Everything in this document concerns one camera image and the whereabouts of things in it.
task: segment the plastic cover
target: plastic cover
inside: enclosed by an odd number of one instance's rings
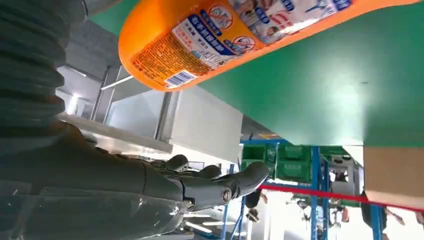
[[[187,207],[135,193],[0,181],[0,239],[136,240],[173,231]]]

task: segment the shelving rack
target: shelving rack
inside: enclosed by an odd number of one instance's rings
[[[244,145],[257,145],[257,144],[276,144],[276,150],[278,152],[278,149],[280,145],[288,144],[289,142],[285,139],[252,139],[252,140],[242,140],[240,141],[241,144]],[[312,146],[312,181],[310,185],[291,185],[291,184],[280,184],[280,183],[264,183],[260,186],[260,188],[266,189],[267,187],[281,187],[284,188],[292,188],[292,189],[302,189],[302,190],[312,190],[312,191],[319,191],[319,192],[326,192],[328,193],[330,191],[330,178],[329,178],[329,164],[327,161],[323,162],[323,168],[321,165],[321,155],[320,155],[320,147],[319,146]],[[318,197],[316,195],[311,195],[311,213],[310,213],[310,239],[311,240],[317,240],[317,202]],[[244,217],[244,208],[245,208],[245,197],[242,198],[242,204],[240,209],[240,216],[238,217],[236,221],[236,225],[230,235],[230,240],[232,240],[235,236],[235,232],[238,231],[238,236],[240,236],[240,233],[242,232],[242,222]],[[328,240],[328,229],[329,229],[329,199],[327,197],[323,198],[322,201],[322,209],[323,209],[323,229],[322,229],[322,240]],[[382,234],[382,208],[379,205],[372,205],[371,206],[371,218],[372,218],[372,230],[373,230],[373,239],[374,240],[382,240],[383,234]],[[226,223],[227,223],[227,217],[228,217],[228,206],[225,206],[224,216],[223,216],[223,228],[222,228],[222,234],[221,239],[226,239]]]

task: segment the green tabletop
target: green tabletop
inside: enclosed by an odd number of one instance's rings
[[[136,2],[93,20],[118,34]],[[357,17],[200,86],[294,144],[424,146],[423,58],[418,3]]]

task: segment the green storage bin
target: green storage bin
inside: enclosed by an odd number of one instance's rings
[[[299,183],[311,182],[311,161],[281,159],[277,163],[277,178]]]
[[[278,157],[280,159],[302,159],[311,161],[310,146],[280,146],[278,149]]]
[[[269,169],[269,178],[276,175],[277,151],[274,144],[245,144],[241,157],[241,170],[246,169],[251,163],[263,162]]]
[[[349,155],[342,146],[321,146],[319,153],[322,155]]]

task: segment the red barrier tape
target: red barrier tape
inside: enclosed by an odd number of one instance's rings
[[[424,209],[370,201],[365,196],[353,196],[353,195],[347,195],[347,194],[340,194],[340,193],[319,191],[319,190],[312,190],[312,189],[304,189],[304,188],[297,188],[297,187],[288,187],[288,186],[261,185],[261,186],[259,186],[259,188],[260,189],[266,189],[266,190],[272,190],[272,191],[279,191],[279,192],[289,192],[289,193],[294,193],[294,194],[314,195],[314,196],[321,197],[321,198],[345,199],[345,200],[356,201],[356,202],[366,203],[366,204],[377,204],[377,205],[382,205],[382,206],[389,206],[389,207],[407,209],[407,210],[411,210],[411,211],[414,211],[414,212],[424,212]]]

